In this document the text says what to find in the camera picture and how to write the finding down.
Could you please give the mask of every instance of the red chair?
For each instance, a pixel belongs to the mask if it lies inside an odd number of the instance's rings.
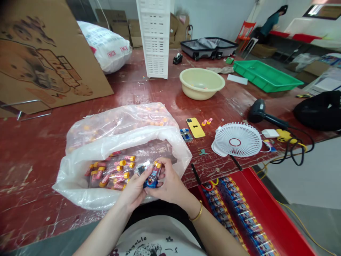
[[[244,21],[243,26],[240,29],[240,32],[239,32],[239,34],[237,36],[237,39],[236,39],[236,43],[237,43],[237,41],[239,41],[238,44],[241,41],[244,41],[244,43],[243,43],[243,45],[242,45],[242,47],[240,49],[240,52],[242,52],[244,50],[244,47],[249,42],[251,32],[253,31],[253,28],[255,27],[255,25],[256,25],[256,23],[251,23],[251,22]]]

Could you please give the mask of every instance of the beige basin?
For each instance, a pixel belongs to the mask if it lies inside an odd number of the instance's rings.
[[[200,68],[185,69],[180,73],[180,81],[183,92],[194,100],[207,100],[225,86],[221,75]]]

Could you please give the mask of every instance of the white plastic bag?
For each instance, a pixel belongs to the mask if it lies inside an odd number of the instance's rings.
[[[77,23],[104,73],[116,72],[130,59],[128,40],[106,28],[84,21]]]
[[[298,63],[296,66],[296,72],[301,72],[306,66],[318,60],[320,56],[312,55],[310,53],[301,53],[292,60],[293,63]]]
[[[97,137],[92,142],[85,142],[84,138],[89,136]],[[57,181],[52,188],[84,209],[108,210],[121,192],[88,188],[84,174],[89,165],[94,160],[104,160],[112,152],[123,149],[130,150],[128,154],[136,150],[136,165],[148,158],[170,157],[165,154],[166,147],[151,156],[155,149],[150,143],[154,140],[167,140],[165,143],[170,145],[173,168],[181,177],[192,154],[181,137],[177,123],[162,103],[122,106],[80,120],[68,132],[66,151],[69,153],[60,163]],[[148,196],[144,202],[152,200]]]

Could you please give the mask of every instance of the black bag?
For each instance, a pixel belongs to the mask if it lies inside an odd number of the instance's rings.
[[[341,91],[323,92],[298,104],[293,110],[303,125],[320,131],[341,129]]]

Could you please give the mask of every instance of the hair dryer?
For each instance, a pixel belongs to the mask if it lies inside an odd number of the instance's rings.
[[[277,125],[282,130],[286,130],[288,128],[288,122],[280,120],[277,117],[269,115],[265,112],[265,102],[263,99],[258,99],[253,103],[251,110],[249,112],[248,120],[251,123],[259,123],[263,120],[267,120],[268,122]]]

